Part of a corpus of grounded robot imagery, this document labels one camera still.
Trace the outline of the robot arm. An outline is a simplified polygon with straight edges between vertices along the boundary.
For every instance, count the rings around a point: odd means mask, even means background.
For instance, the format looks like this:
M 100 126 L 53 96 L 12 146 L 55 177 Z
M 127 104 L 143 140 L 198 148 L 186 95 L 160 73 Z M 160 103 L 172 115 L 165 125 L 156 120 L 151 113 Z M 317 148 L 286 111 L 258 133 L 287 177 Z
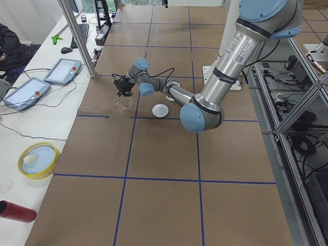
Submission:
M 126 75 L 114 81 L 118 96 L 131 96 L 134 85 L 140 94 L 162 92 L 182 106 L 180 121 L 189 132 L 199 133 L 219 127 L 224 119 L 221 103 L 257 47 L 267 40 L 298 35 L 303 1 L 240 1 L 236 31 L 200 93 L 193 94 L 169 79 L 148 74 L 149 62 L 138 58 Z

